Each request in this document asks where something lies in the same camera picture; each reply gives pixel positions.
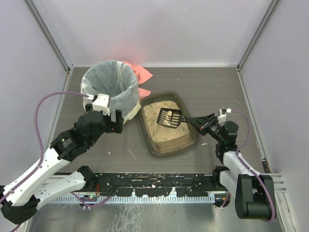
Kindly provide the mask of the black litter scoop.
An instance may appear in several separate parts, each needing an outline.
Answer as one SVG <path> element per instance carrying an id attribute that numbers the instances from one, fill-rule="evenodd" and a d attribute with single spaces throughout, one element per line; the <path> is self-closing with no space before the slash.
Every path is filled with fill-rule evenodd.
<path id="1" fill-rule="evenodd" d="M 163 127 L 176 129 L 181 123 L 189 123 L 189 120 L 179 109 L 160 108 L 156 123 Z"/>

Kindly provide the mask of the trash bin with white liner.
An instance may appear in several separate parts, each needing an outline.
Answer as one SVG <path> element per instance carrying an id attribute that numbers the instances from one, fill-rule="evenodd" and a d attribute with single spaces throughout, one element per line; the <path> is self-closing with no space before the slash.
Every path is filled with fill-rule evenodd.
<path id="1" fill-rule="evenodd" d="M 141 109 L 138 87 L 138 79 L 129 65 L 109 60 L 100 62 L 86 71 L 81 80 L 80 92 L 108 95 L 110 112 L 121 110 L 124 123 L 127 123 Z"/>

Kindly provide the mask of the dark translucent litter box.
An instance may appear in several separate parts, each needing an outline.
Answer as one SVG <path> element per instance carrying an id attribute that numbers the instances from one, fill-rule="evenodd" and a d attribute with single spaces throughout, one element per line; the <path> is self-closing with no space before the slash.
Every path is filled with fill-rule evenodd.
<path id="1" fill-rule="evenodd" d="M 168 120 L 164 125 L 157 124 L 161 108 L 179 109 L 182 116 L 190 116 L 180 95 L 175 91 L 163 91 L 149 95 L 141 100 L 139 120 L 151 153 L 158 157 L 176 155 L 195 147 L 198 135 L 191 125 L 181 123 L 177 128 L 168 128 Z"/>

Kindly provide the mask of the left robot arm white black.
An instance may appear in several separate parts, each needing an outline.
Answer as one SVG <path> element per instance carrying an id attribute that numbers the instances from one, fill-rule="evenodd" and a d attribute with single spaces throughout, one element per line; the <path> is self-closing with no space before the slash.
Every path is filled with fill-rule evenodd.
<path id="1" fill-rule="evenodd" d="M 93 190 L 98 177 L 88 166 L 52 184 L 45 184 L 53 174 L 87 152 L 104 133 L 121 133 L 122 111 L 115 110 L 115 121 L 102 110 L 90 109 L 80 116 L 73 128 L 58 135 L 43 156 L 11 184 L 0 188 L 1 212 L 11 223 L 19 225 L 48 202 L 72 191 Z"/>

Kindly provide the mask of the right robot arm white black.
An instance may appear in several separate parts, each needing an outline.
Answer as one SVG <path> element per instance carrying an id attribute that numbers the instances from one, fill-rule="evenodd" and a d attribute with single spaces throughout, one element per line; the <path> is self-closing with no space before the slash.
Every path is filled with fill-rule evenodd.
<path id="1" fill-rule="evenodd" d="M 187 117 L 200 135 L 210 135 L 217 141 L 216 157 L 223 164 L 215 171 L 220 185 L 235 199 L 240 219 L 273 222 L 276 218 L 274 182 L 271 176 L 256 171 L 242 156 L 236 144 L 239 126 L 226 120 L 226 113 L 204 117 Z"/>

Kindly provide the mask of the pink cloth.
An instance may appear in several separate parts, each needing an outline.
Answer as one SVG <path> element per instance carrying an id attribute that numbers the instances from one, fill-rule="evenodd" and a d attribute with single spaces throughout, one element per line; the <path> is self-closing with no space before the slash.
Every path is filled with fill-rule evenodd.
<path id="1" fill-rule="evenodd" d="M 140 65 L 131 64 L 131 63 L 128 63 L 126 61 L 124 61 L 124 63 L 132 69 L 132 71 L 134 72 L 134 74 L 135 74 L 135 76 L 138 80 L 139 85 L 145 83 L 146 81 L 148 81 L 153 76 L 149 71 L 147 71 L 145 68 L 143 68 Z M 138 87 L 138 91 L 139 91 L 140 100 L 142 100 L 143 98 L 145 98 L 145 97 L 147 97 L 151 94 L 150 90 L 146 90 L 146 89 L 143 89 L 143 88 L 140 88 L 140 87 Z"/>

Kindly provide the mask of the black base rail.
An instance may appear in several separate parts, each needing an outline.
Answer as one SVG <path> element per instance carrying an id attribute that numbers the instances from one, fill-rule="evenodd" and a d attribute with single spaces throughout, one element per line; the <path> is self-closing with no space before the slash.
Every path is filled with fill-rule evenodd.
<path id="1" fill-rule="evenodd" d="M 117 197 L 208 196 L 215 191 L 212 176 L 207 174 L 104 173 L 98 176 L 99 194 Z"/>

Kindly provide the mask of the left aluminium frame post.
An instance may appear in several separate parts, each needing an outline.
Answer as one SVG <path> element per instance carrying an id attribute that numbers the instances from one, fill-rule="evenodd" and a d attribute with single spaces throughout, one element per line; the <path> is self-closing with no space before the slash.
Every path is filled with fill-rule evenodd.
<path id="1" fill-rule="evenodd" d="M 42 14 L 40 13 L 37 5 L 33 0 L 25 0 L 25 4 L 29 8 L 31 14 L 33 15 L 35 21 L 37 22 L 44 37 L 51 46 L 53 52 L 60 61 L 61 65 L 63 66 L 66 72 L 70 73 L 70 71 L 73 69 L 73 65 L 69 64 L 68 58 L 65 58 L 64 52 L 61 51 L 60 47 L 58 46 L 54 36 L 52 35 L 50 29 L 48 28 L 48 25 L 46 24 L 46 21 L 44 20 Z"/>

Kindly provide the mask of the aluminium frame post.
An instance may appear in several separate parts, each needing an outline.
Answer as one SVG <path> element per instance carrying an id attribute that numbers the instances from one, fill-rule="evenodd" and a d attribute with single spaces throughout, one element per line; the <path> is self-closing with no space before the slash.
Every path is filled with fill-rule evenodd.
<path id="1" fill-rule="evenodd" d="M 65 58 L 64 52 L 61 51 L 60 47 L 58 46 L 54 36 L 52 35 L 50 29 L 48 28 L 48 25 L 46 24 L 46 21 L 44 20 L 42 14 L 40 13 L 37 5 L 33 0 L 25 0 L 25 4 L 29 8 L 31 14 L 33 15 L 35 21 L 37 22 L 44 37 L 51 46 L 53 52 L 60 61 L 61 65 L 63 66 L 66 72 L 70 73 L 70 71 L 73 69 L 73 65 L 69 64 L 68 58 Z"/>
<path id="2" fill-rule="evenodd" d="M 240 72 L 243 68 L 243 66 L 245 65 L 248 57 L 250 56 L 251 52 L 253 51 L 255 45 L 257 44 L 258 40 L 260 39 L 260 37 L 262 36 L 264 30 L 266 29 L 271 17 L 273 16 L 273 14 L 275 13 L 277 7 L 279 6 L 281 0 L 271 0 L 269 6 L 266 9 L 266 12 L 264 13 L 257 29 L 255 30 L 255 33 L 253 35 L 253 37 L 251 38 L 244 54 L 242 55 L 242 58 L 239 62 L 239 64 L 237 65 L 237 70 L 238 72 Z"/>

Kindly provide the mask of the right aluminium frame post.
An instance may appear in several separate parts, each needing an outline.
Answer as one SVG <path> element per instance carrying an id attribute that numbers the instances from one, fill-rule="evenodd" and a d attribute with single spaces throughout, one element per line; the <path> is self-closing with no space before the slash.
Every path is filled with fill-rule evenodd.
<path id="1" fill-rule="evenodd" d="M 266 29 L 271 17 L 273 16 L 273 14 L 275 13 L 277 7 L 279 6 L 281 0 L 271 0 L 269 6 L 266 9 L 266 12 L 264 13 L 257 29 L 255 30 L 255 33 L 253 35 L 253 37 L 251 38 L 244 54 L 242 55 L 242 58 L 239 62 L 239 64 L 237 65 L 237 70 L 238 72 L 240 72 L 243 68 L 243 66 L 245 65 L 248 57 L 250 56 L 251 52 L 253 51 L 255 45 L 257 44 L 258 40 L 260 39 L 260 37 L 262 36 L 264 30 Z"/>

